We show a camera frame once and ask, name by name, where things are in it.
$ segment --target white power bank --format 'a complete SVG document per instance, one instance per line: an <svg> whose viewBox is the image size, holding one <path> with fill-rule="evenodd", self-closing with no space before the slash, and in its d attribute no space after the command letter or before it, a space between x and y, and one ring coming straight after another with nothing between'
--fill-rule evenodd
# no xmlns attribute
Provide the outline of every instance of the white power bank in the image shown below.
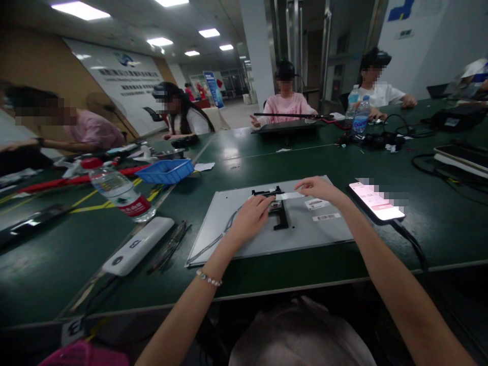
<svg viewBox="0 0 488 366"><path fill-rule="evenodd" d="M155 217L106 261L102 270L116 276L128 275L173 225L172 219Z"/></svg>

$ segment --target barcode sticker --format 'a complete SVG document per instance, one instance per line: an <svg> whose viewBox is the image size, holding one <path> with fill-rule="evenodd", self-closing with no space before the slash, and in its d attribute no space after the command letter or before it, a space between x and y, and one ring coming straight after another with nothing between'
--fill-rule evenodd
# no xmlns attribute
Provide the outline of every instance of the barcode sticker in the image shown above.
<svg viewBox="0 0 488 366"><path fill-rule="evenodd" d="M318 209L318 208L321 208L321 207L328 206L328 205L330 205L330 202L329 201L323 201L321 199L314 198L314 199L312 199L310 201L305 201L305 205L307 206L307 208L309 209L309 211L312 211L312 210L315 210L315 209Z"/></svg>
<svg viewBox="0 0 488 366"><path fill-rule="evenodd" d="M314 216L312 219L314 221L323 221L323 220L329 220L329 219L337 219L341 217L341 214L336 212L336 213L331 213L329 215L322 215L322 216Z"/></svg>

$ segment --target blue standing banner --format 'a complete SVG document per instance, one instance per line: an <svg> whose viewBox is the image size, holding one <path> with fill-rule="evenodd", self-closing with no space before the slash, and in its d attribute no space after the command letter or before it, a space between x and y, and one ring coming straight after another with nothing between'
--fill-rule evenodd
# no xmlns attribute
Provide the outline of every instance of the blue standing banner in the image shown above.
<svg viewBox="0 0 488 366"><path fill-rule="evenodd" d="M204 71L203 75L205 76L205 80L207 81L207 85L210 89L210 93L212 94L215 106L219 109L224 108L224 101L222 100L222 94L220 93L220 89L217 85L217 80L215 79L214 73L212 71Z"/></svg>

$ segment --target red bottle label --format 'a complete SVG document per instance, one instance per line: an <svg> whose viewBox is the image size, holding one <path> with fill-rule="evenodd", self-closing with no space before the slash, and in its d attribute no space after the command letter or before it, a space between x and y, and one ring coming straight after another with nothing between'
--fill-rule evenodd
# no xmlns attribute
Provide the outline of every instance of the red bottle label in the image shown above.
<svg viewBox="0 0 488 366"><path fill-rule="evenodd" d="M118 209L129 217L142 215L151 208L151 204L143 195L127 206L118 206Z"/></svg>

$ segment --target pink shirt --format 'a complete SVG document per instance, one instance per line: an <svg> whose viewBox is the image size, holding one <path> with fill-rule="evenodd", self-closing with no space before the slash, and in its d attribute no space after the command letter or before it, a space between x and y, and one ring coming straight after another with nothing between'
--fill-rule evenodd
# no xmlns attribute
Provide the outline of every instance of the pink shirt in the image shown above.
<svg viewBox="0 0 488 366"><path fill-rule="evenodd" d="M78 112L74 126L64 126L76 142L84 142L101 149L110 149L125 144L124 136L117 127L104 117L87 110Z"/></svg>
<svg viewBox="0 0 488 366"><path fill-rule="evenodd" d="M279 94L269 97L264 106L263 113L311 114L314 111L315 109L309 106L303 94L293 93L290 99L284 99ZM258 118L258 121L264 124L272 124L294 119L299 118L262 116Z"/></svg>

